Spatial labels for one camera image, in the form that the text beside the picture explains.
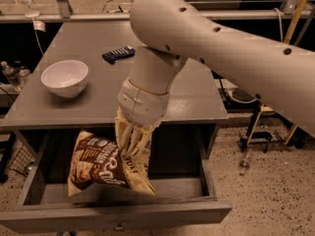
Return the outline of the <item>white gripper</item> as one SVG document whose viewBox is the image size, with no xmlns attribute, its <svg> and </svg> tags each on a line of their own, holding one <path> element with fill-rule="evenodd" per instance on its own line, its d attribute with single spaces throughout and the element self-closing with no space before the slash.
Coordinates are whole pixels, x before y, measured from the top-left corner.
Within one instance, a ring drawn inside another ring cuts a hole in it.
<svg viewBox="0 0 315 236">
<path fill-rule="evenodd" d="M 139 125 L 152 125 L 159 121 L 166 113 L 168 100 L 168 93 L 152 94 L 134 87 L 128 79 L 123 82 L 118 94 L 119 107 L 132 122 L 120 124 L 119 142 L 127 157 L 132 154 L 141 139 L 148 135 L 149 129 Z"/>
</svg>

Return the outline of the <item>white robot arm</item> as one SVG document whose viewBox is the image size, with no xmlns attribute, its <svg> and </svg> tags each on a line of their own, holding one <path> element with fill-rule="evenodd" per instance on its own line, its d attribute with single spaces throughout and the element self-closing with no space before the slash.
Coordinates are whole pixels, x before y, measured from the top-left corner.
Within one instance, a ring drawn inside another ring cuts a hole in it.
<svg viewBox="0 0 315 236">
<path fill-rule="evenodd" d="M 315 135 L 314 52 L 221 26 L 184 0 L 134 0 L 130 25 L 143 44 L 118 101 L 135 126 L 158 125 L 191 58 Z"/>
</svg>

